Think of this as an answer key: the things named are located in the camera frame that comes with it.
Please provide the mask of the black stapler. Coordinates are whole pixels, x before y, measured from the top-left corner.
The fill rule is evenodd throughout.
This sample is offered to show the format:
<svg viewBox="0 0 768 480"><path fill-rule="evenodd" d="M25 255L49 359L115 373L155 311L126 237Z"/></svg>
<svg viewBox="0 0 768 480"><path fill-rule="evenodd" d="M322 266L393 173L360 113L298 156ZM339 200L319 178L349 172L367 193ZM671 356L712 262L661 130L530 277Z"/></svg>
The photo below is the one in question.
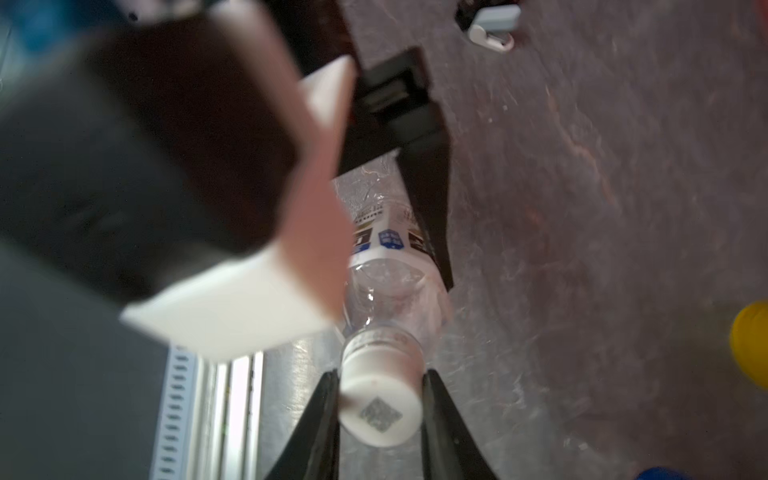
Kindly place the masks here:
<svg viewBox="0 0 768 480"><path fill-rule="evenodd" d="M477 0L459 0L457 2L454 21L461 31L466 31L470 28L477 10Z"/></svg>

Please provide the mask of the small white bottle cap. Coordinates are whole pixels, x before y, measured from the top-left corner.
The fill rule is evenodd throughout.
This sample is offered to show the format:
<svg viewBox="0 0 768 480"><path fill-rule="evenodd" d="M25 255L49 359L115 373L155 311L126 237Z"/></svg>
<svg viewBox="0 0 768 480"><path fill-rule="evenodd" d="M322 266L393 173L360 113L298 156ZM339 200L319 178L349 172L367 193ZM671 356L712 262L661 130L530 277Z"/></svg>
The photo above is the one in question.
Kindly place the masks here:
<svg viewBox="0 0 768 480"><path fill-rule="evenodd" d="M341 425L368 446L403 444L422 424L424 372L421 347L406 331L380 326L354 334L341 358Z"/></svg>

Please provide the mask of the aluminium mounting rail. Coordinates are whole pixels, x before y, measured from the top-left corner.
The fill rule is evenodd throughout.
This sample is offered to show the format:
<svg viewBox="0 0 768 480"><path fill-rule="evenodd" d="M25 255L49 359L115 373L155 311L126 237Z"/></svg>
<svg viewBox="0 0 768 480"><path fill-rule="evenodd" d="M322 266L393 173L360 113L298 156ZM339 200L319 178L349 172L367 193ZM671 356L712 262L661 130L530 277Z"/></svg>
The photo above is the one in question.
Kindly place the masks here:
<svg viewBox="0 0 768 480"><path fill-rule="evenodd" d="M264 354L198 363L187 479L257 477Z"/></svg>

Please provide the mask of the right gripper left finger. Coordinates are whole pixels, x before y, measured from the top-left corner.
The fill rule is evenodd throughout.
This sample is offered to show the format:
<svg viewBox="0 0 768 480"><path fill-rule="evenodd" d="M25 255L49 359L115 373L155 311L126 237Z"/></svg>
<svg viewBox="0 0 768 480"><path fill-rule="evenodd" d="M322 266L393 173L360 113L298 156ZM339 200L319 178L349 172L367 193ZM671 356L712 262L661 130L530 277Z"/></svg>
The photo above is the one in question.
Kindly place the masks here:
<svg viewBox="0 0 768 480"><path fill-rule="evenodd" d="M339 477L339 377L325 372L267 480L337 480Z"/></svg>

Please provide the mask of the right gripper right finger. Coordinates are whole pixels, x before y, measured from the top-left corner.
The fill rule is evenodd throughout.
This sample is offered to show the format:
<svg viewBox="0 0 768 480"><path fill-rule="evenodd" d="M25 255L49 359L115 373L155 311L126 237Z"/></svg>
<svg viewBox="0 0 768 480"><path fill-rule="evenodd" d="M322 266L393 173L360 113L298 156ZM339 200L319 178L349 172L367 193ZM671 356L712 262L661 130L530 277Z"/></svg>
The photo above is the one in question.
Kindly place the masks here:
<svg viewBox="0 0 768 480"><path fill-rule="evenodd" d="M425 479L497 479L434 369L423 377L421 457Z"/></svg>

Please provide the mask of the small clear bottle white label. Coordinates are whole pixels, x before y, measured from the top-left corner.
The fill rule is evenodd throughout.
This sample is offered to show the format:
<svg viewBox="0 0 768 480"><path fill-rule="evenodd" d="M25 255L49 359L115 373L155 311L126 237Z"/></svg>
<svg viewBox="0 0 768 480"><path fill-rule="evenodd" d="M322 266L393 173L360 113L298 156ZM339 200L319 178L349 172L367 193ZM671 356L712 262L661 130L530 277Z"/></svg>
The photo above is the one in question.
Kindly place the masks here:
<svg viewBox="0 0 768 480"><path fill-rule="evenodd" d="M341 331L349 338L396 327L430 355L452 309L395 157L386 154L334 181L354 226Z"/></svg>

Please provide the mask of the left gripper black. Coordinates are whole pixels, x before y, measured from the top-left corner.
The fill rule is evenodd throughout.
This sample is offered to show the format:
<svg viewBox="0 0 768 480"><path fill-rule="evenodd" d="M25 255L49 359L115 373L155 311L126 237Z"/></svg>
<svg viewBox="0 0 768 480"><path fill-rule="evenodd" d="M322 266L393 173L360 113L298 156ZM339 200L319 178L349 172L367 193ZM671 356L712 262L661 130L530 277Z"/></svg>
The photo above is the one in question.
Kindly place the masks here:
<svg viewBox="0 0 768 480"><path fill-rule="evenodd" d="M359 76L338 173L392 150L418 224L448 291L454 286L447 241L451 140L422 50L411 47L366 68L338 1L267 1L302 73L343 55Z"/></svg>

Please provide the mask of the clear bottle blue label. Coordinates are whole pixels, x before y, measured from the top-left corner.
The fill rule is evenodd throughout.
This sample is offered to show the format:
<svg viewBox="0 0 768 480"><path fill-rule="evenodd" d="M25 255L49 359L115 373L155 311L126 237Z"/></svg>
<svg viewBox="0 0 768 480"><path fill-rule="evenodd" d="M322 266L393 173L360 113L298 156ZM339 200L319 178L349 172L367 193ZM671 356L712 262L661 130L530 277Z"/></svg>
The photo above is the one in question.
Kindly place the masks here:
<svg viewBox="0 0 768 480"><path fill-rule="evenodd" d="M691 480L691 477L672 468L657 466L641 471L635 480Z"/></svg>

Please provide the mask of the yellow pencil cup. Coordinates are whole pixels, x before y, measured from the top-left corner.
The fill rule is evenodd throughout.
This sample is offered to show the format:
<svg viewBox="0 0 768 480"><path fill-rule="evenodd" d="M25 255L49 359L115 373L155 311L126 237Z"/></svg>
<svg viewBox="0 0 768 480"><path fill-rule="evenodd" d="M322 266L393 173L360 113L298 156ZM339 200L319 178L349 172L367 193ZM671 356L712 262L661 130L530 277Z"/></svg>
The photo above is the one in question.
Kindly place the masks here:
<svg viewBox="0 0 768 480"><path fill-rule="evenodd" d="M767 301L744 307L735 317L730 333L731 354L755 385L767 389Z"/></svg>

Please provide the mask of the grey small stapler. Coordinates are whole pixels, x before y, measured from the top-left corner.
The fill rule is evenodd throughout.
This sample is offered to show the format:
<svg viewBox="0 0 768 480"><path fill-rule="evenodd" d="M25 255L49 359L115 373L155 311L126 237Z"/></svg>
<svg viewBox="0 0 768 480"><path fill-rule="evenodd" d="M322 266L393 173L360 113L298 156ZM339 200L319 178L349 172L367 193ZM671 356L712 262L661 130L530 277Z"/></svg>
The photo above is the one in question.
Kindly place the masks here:
<svg viewBox="0 0 768 480"><path fill-rule="evenodd" d="M488 6L479 9L468 30L471 43L497 53L506 53L515 46L513 32L522 9L517 4Z"/></svg>

